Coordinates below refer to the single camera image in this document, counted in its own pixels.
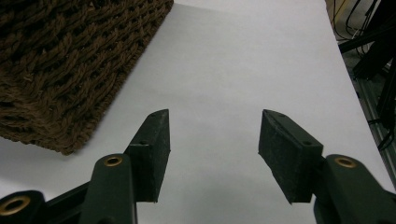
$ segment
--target woven basket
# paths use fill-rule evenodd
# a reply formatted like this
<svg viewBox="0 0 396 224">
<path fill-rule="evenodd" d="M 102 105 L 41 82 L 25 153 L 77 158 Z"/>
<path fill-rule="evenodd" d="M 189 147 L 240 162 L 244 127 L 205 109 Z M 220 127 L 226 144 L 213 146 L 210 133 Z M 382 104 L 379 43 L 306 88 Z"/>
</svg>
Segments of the woven basket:
<svg viewBox="0 0 396 224">
<path fill-rule="evenodd" d="M 0 135 L 88 141 L 173 0 L 0 0 Z"/>
</svg>

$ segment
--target screw hole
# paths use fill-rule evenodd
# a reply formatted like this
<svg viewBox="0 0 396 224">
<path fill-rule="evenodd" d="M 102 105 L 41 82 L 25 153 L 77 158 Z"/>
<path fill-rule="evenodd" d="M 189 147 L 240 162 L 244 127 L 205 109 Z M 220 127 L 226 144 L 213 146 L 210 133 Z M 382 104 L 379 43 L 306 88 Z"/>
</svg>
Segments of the screw hole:
<svg viewBox="0 0 396 224">
<path fill-rule="evenodd" d="M 337 162 L 339 165 L 344 166 L 346 168 L 355 168 L 356 163 L 346 157 L 338 157 L 335 159 L 335 162 Z"/>
<path fill-rule="evenodd" d="M 122 162 L 121 157 L 110 157 L 105 160 L 105 166 L 116 166 Z"/>
<path fill-rule="evenodd" d="M 9 199 L 5 203 L 0 204 L 0 216 L 10 216 L 20 212 L 30 203 L 27 196 L 17 196 Z"/>
<path fill-rule="evenodd" d="M 15 201 L 15 202 L 12 202 L 12 203 L 7 204 L 6 210 L 9 211 L 9 210 L 18 208 L 18 207 L 21 206 L 22 204 L 23 204 L 23 200 L 17 200 L 17 201 Z"/>
</svg>

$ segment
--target black mechanical part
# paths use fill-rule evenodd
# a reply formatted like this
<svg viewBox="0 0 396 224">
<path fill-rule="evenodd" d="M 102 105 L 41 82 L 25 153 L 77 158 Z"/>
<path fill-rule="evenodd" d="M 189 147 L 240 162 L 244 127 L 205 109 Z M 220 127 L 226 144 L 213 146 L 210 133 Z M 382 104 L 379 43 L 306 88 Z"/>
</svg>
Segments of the black mechanical part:
<svg viewBox="0 0 396 224">
<path fill-rule="evenodd" d="M 96 162 L 79 223 L 137 223 L 132 169 L 127 155 L 108 155 Z"/>
<path fill-rule="evenodd" d="M 45 201 L 41 192 L 35 190 L 16 192 L 0 200 L 0 223 L 42 223 L 44 209 Z"/>
<path fill-rule="evenodd" d="M 376 111 L 381 123 L 391 132 L 395 128 L 395 97 L 396 97 L 396 53 L 382 89 Z"/>
<path fill-rule="evenodd" d="M 259 154 L 289 203 L 309 203 L 323 145 L 289 117 L 262 111 Z"/>
<path fill-rule="evenodd" d="M 355 78 L 372 78 L 396 55 L 396 45 L 391 42 L 396 39 L 395 34 L 383 37 L 374 42 L 370 50 L 353 68 Z"/>
<path fill-rule="evenodd" d="M 309 203 L 315 194 L 318 224 L 396 224 L 396 196 L 383 190 L 361 162 L 342 155 L 324 159 L 322 144 L 312 139 L 317 147 L 305 148 L 310 136 L 285 115 L 263 111 L 259 151 L 288 201 Z M 305 200 L 295 200 L 301 195 Z"/>
<path fill-rule="evenodd" d="M 135 203 L 158 202 L 169 153 L 169 111 L 165 109 L 146 118 L 123 154 L 99 160 L 92 174 L 92 182 L 48 202 L 45 202 L 41 192 L 33 190 L 16 192 L 1 199 L 0 223 L 76 224 L 83 221 L 105 224 L 114 220 L 117 220 L 114 223 L 124 223 L 130 220 L 128 218 L 132 219 L 129 223 L 137 223 Z M 112 204 L 113 208 L 130 204 L 127 206 L 131 209 L 125 209 L 127 214 L 124 214 L 121 210 L 105 211 L 101 210 L 103 207 L 96 207 L 106 207 L 106 204 Z M 16 208 L 19 208 L 17 212 L 9 213 Z M 93 210 L 96 213 L 102 211 L 98 222 L 91 222 L 90 218 L 98 217 Z"/>
<path fill-rule="evenodd" d="M 361 162 L 330 155 L 322 171 L 323 184 L 337 208 L 334 216 L 342 223 L 396 223 L 395 202 Z"/>
<path fill-rule="evenodd" d="M 380 39 L 388 39 L 395 35 L 396 32 L 396 17 L 389 17 L 387 21 L 385 21 L 382 25 L 378 25 L 375 29 L 370 29 L 370 31 L 365 32 L 364 35 L 358 36 L 355 39 L 348 40 L 340 45 L 338 48 L 341 53 L 345 53 L 352 49 L 356 49 L 360 46 L 369 44 L 373 41 L 377 41 Z"/>
<path fill-rule="evenodd" d="M 169 111 L 150 114 L 124 152 L 132 162 L 138 202 L 158 202 L 170 148 Z"/>
<path fill-rule="evenodd" d="M 381 0 L 365 32 L 371 32 L 380 27 L 384 22 L 390 20 L 392 16 L 395 16 L 395 8 L 396 2 L 392 0 Z"/>
</svg>

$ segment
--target braided rope texture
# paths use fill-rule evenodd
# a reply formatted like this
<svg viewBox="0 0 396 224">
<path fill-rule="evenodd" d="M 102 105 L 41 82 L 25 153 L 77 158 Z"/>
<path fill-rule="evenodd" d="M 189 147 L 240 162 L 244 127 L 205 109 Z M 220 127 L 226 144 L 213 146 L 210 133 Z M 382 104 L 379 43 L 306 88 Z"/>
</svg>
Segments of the braided rope texture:
<svg viewBox="0 0 396 224">
<path fill-rule="evenodd" d="M 0 0 L 0 135 L 89 140 L 173 0 Z"/>
</svg>

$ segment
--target white surface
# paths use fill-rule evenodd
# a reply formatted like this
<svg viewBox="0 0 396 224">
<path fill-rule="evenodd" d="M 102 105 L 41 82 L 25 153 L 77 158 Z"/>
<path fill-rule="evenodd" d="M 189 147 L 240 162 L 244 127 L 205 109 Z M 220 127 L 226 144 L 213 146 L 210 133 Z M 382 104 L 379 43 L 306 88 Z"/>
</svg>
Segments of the white surface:
<svg viewBox="0 0 396 224">
<path fill-rule="evenodd" d="M 192 7 L 174 5 L 85 148 L 65 157 L 0 139 L 0 197 L 39 189 L 50 199 L 85 183 L 164 108 L 172 152 L 159 202 L 138 205 L 141 223 L 315 223 L 313 204 L 290 206 L 258 155 L 264 108 L 393 190 L 324 1 L 177 3 Z"/>
</svg>

